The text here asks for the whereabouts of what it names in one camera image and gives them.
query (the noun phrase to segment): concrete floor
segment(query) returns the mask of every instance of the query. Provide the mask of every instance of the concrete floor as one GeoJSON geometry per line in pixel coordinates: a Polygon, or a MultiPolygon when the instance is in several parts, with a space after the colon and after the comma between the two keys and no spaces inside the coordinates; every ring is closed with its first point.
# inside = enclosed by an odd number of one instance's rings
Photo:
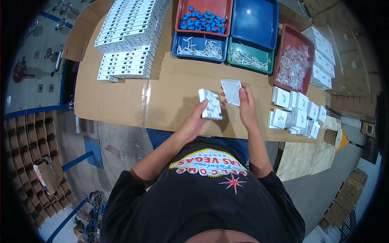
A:
{"type": "MultiPolygon", "coordinates": [[[[83,132],[76,134],[74,113],[71,111],[57,111],[55,123],[63,164],[85,153],[84,136],[100,138],[104,169],[95,167],[85,160],[65,173],[78,202],[95,190],[102,190],[108,198],[120,173],[130,169],[152,151],[144,128],[83,120],[83,132]]],[[[358,128],[348,125],[343,125],[343,128],[349,140],[364,144],[365,138],[358,128]]],[[[273,165],[278,145],[278,142],[266,142],[273,165]]],[[[348,144],[336,154],[330,169],[284,182],[293,203],[305,220],[306,235],[320,222],[343,180],[356,167],[361,155],[360,148],[348,144]]]]}

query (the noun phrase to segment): person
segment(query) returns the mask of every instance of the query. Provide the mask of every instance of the person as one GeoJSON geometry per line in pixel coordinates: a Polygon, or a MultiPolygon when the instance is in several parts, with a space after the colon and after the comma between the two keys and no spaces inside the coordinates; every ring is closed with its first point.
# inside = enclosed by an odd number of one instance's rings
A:
{"type": "Polygon", "coordinates": [[[248,84],[239,98],[248,140],[198,137],[211,122],[201,118],[207,100],[175,133],[148,129],[154,151],[118,178],[102,243],[303,241],[304,220],[273,172],[248,84]]]}

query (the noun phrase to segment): stack of cardboard boxes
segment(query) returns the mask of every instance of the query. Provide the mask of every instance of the stack of cardboard boxes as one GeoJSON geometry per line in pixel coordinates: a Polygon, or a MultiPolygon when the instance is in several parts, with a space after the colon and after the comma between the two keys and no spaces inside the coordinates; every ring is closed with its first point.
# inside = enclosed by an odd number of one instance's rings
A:
{"type": "Polygon", "coordinates": [[[313,23],[334,49],[331,109],[374,122],[380,92],[376,52],[362,25],[339,0],[304,0],[313,23]]]}
{"type": "Polygon", "coordinates": [[[365,172],[355,168],[344,181],[335,200],[324,214],[320,223],[321,227],[326,228],[328,225],[340,227],[343,224],[361,196],[367,177],[365,172]]]}
{"type": "Polygon", "coordinates": [[[62,171],[53,118],[54,112],[41,112],[4,122],[3,142],[11,177],[26,214],[37,227],[75,200],[62,171]],[[52,193],[42,186],[35,169],[45,157],[52,160],[50,169],[55,171],[52,193]]]}

